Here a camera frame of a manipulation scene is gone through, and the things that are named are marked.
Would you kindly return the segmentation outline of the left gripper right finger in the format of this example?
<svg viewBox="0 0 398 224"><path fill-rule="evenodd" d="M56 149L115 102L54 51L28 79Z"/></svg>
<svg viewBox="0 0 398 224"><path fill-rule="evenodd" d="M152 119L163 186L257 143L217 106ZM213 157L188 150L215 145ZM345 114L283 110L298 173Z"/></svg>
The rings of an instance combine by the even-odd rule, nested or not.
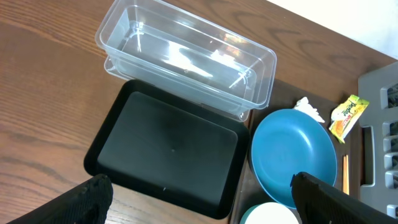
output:
<svg viewBox="0 0 398 224"><path fill-rule="evenodd" d="M302 223L397 224L397 220L360 202L306 172L290 186Z"/></svg>

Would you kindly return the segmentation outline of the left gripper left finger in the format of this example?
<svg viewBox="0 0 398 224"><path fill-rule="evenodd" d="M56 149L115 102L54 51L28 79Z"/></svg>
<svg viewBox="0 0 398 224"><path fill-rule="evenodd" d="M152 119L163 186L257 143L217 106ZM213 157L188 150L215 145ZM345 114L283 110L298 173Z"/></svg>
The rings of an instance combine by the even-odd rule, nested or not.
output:
<svg viewBox="0 0 398 224"><path fill-rule="evenodd" d="M113 201L111 180L98 174L12 224L104 224Z"/></svg>

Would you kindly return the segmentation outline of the dark blue plate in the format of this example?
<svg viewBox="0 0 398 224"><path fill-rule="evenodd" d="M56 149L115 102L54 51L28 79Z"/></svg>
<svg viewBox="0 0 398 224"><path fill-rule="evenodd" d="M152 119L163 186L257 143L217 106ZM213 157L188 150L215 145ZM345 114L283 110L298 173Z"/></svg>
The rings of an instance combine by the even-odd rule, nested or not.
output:
<svg viewBox="0 0 398 224"><path fill-rule="evenodd" d="M264 191L278 203L295 209L291 180L307 172L333 186L338 162L325 128L309 115L282 109L267 115L254 132L251 144L254 175Z"/></svg>

